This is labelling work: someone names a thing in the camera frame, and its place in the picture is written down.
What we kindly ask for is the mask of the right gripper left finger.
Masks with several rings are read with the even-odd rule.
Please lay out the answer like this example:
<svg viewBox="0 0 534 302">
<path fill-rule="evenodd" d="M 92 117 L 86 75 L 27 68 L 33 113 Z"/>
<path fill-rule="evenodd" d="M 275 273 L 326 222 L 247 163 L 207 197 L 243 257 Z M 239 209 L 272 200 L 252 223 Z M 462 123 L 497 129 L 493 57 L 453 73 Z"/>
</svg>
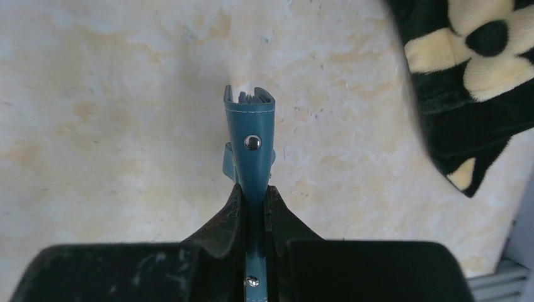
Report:
<svg viewBox="0 0 534 302">
<path fill-rule="evenodd" d="M 244 301 L 244 198 L 181 242 L 53 245 L 39 252 L 12 301 Z"/>
</svg>

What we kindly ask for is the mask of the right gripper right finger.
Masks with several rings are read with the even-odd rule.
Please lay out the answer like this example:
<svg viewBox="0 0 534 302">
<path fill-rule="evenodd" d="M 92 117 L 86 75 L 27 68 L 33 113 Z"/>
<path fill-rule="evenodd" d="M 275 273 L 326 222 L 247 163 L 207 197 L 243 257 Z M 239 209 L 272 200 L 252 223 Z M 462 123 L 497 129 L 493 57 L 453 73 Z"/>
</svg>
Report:
<svg viewBox="0 0 534 302">
<path fill-rule="evenodd" d="M 452 253 L 425 241 L 326 240 L 271 186 L 264 202 L 270 301 L 473 301 Z"/>
</svg>

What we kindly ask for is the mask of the blue card holder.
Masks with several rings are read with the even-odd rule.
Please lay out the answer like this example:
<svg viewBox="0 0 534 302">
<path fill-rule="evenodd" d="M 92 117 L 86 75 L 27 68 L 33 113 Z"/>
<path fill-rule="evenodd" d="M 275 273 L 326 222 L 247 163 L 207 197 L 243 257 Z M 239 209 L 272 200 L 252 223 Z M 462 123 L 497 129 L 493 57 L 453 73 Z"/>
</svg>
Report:
<svg viewBox="0 0 534 302">
<path fill-rule="evenodd" d="M 225 145 L 223 173 L 240 185 L 246 207 L 246 301 L 268 300 L 264 199 L 275 160 L 275 99 L 265 89 L 241 92 L 237 99 L 225 87 L 224 106 L 230 141 Z"/>
</svg>

